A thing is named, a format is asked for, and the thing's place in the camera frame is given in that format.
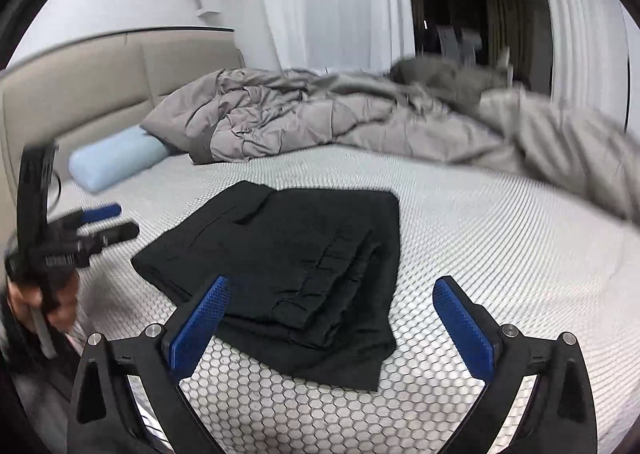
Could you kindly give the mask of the black pants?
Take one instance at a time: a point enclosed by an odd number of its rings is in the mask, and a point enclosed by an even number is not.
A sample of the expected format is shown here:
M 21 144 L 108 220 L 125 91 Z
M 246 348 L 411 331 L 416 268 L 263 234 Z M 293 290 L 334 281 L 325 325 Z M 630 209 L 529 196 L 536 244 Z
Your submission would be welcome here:
M 222 341 L 286 376 L 374 391 L 396 348 L 399 223 L 390 192 L 241 181 L 131 263 L 175 304 L 226 278 Z

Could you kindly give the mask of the light blue pillow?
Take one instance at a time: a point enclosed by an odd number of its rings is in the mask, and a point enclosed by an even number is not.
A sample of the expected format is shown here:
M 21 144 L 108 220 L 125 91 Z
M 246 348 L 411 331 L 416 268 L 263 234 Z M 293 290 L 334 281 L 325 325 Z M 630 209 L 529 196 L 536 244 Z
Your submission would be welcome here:
M 132 126 L 70 154 L 68 171 L 84 190 L 97 193 L 151 168 L 171 148 L 140 126 Z

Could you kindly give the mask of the white honeycomb mattress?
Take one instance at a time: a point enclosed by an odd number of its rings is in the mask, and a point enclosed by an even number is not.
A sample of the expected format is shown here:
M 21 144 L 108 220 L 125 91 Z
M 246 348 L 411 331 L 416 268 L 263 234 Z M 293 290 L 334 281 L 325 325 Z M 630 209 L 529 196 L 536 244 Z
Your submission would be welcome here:
M 164 159 L 62 211 L 72 453 L 611 453 L 639 429 L 639 230 L 549 185 L 325 146 Z

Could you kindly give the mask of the beige upholstered headboard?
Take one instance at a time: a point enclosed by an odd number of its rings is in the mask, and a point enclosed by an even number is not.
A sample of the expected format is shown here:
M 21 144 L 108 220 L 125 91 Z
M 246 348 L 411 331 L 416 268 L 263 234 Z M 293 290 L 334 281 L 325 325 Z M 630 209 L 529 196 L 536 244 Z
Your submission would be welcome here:
M 90 37 L 34 55 L 1 74 L 1 192 L 6 220 L 15 222 L 18 170 L 26 144 L 53 139 L 55 171 L 63 181 L 52 192 L 54 214 L 108 203 L 122 205 L 140 235 L 110 249 L 131 257 L 165 226 L 194 207 L 198 170 L 188 155 L 136 174 L 101 194 L 90 194 L 67 170 L 73 151 L 142 122 L 178 88 L 244 58 L 231 30 L 153 28 Z

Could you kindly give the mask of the grey quilted duvet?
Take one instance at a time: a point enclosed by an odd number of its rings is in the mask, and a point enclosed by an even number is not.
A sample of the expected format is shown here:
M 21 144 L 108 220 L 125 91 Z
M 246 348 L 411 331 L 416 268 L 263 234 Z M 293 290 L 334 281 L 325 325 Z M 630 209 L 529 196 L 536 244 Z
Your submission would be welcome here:
M 385 75 L 223 68 L 166 96 L 142 126 L 198 165 L 341 144 L 519 174 L 639 219 L 636 140 L 593 110 L 442 58 Z

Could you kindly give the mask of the white sheer curtain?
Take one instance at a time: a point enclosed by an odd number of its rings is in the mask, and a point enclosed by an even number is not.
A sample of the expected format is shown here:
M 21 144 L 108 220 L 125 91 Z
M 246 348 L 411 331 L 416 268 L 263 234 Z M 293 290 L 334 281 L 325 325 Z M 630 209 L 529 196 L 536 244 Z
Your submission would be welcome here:
M 248 67 L 384 72 L 413 55 L 411 0 L 224 0 Z

